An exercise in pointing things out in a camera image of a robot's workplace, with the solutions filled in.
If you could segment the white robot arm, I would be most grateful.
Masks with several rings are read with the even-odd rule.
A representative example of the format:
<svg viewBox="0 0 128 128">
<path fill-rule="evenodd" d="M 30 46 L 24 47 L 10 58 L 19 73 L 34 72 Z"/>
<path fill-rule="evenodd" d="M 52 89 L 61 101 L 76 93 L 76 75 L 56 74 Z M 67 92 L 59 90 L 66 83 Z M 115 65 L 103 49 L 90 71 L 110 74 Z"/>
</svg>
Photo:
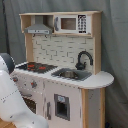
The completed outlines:
<svg viewBox="0 0 128 128">
<path fill-rule="evenodd" d="M 0 53 L 0 118 L 16 128 L 49 128 L 46 119 L 33 113 L 25 104 L 10 77 L 15 63 L 7 53 Z"/>
</svg>

